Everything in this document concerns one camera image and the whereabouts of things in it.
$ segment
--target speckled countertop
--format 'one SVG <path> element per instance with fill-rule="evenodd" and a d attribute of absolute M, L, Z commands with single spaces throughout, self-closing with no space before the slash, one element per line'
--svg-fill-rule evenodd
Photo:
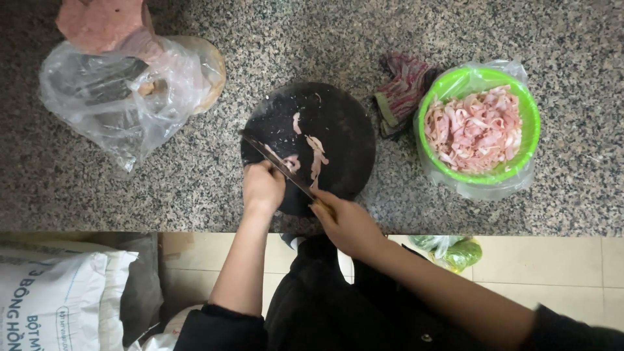
<path fill-rule="evenodd" d="M 174 1 L 150 3 L 159 34 L 200 36 L 226 59 L 217 104 L 132 177 L 37 98 L 39 66 L 61 39 L 57 1 L 0 4 L 0 230 L 231 232 L 243 211 L 241 128 L 256 102 L 293 81 L 349 91 L 372 116 L 407 51 L 451 67 L 521 56 L 542 115 L 535 183 L 500 202 L 462 199 L 422 174 L 414 138 L 378 139 L 358 197 L 395 234 L 622 236 L 624 22 L 621 1 Z M 276 215 L 272 230 L 317 232 Z"/>

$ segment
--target knife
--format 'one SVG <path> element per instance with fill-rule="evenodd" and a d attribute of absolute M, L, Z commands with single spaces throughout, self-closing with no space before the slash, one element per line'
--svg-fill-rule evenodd
<path fill-rule="evenodd" d="M 286 165 L 281 163 L 281 161 L 277 157 L 275 157 L 269 150 L 267 150 L 264 144 L 257 141 L 251 135 L 249 135 L 249 133 L 244 129 L 238 131 L 238 133 L 243 137 L 244 140 L 246 140 L 249 144 L 251 144 L 251 146 L 253 146 L 254 149 L 256 149 L 260 154 L 262 154 L 262 156 L 264 156 L 267 160 L 269 160 L 269 162 L 271 162 L 273 166 L 275 166 L 275 168 L 279 169 L 280 172 L 284 173 L 284 176 L 286 178 L 290 179 L 290 181 L 295 183 L 295 185 L 297 185 L 297 187 L 301 189 L 301 191 L 303 191 L 304 194 L 306 194 L 310 199 L 312 199 L 314 203 L 319 204 L 322 208 L 324 208 L 325 211 L 329 213 L 331 218 L 334 219 L 334 221 L 336 220 L 336 211 L 331 206 L 323 202 L 321 199 L 314 196 L 314 194 L 312 194 L 312 192 L 310 191 L 310 187 L 307 184 L 305 184 L 303 180 L 299 178 L 299 176 L 292 173 L 288 169 L 288 167 L 286 167 Z"/>

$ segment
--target person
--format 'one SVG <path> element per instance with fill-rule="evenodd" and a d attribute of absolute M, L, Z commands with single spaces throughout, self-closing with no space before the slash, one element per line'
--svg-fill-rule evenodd
<path fill-rule="evenodd" d="M 624 334 L 544 306 L 523 307 L 385 238 L 354 202 L 315 190 L 325 235 L 296 245 L 290 272 L 262 311 L 265 246 L 285 191 L 268 161 L 245 167 L 245 210 L 208 302 L 175 350 L 622 350 Z M 354 262 L 354 284 L 336 248 Z"/>

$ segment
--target black cutting board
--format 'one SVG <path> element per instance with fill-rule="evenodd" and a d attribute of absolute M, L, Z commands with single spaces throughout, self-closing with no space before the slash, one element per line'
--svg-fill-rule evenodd
<path fill-rule="evenodd" d="M 293 130 L 293 115 L 299 112 L 301 134 Z M 301 82 L 275 90 L 256 105 L 245 129 L 268 144 L 281 158 L 298 154 L 297 175 L 308 185 L 314 159 L 305 135 L 323 143 L 329 164 L 321 166 L 319 189 L 353 200 L 366 185 L 375 162 L 375 135 L 362 105 L 347 92 L 325 83 Z M 243 166 L 264 159 L 241 140 Z M 284 201 L 278 210 L 310 217 L 312 203 L 294 183 L 286 181 Z"/>

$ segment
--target green bowl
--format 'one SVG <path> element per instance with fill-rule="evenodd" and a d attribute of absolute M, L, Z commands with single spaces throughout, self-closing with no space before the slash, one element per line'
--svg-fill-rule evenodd
<path fill-rule="evenodd" d="M 434 96 L 437 95 L 441 101 L 446 101 L 452 96 L 463 99 L 474 92 L 482 92 L 508 84 L 511 86 L 511 93 L 519 99 L 518 112 L 522 119 L 522 140 L 518 153 L 513 159 L 506 163 L 501 162 L 494 169 L 483 174 L 456 172 L 448 168 L 433 153 L 425 138 L 425 115 Z M 540 114 L 527 87 L 516 78 L 491 68 L 463 67 L 443 74 L 433 83 L 429 92 L 422 99 L 421 108 L 416 114 L 418 116 L 418 118 L 414 118 L 414 130 L 418 133 L 416 139 L 420 141 L 425 154 L 441 172 L 465 183 L 495 184 L 512 177 L 533 156 L 540 137 Z"/>

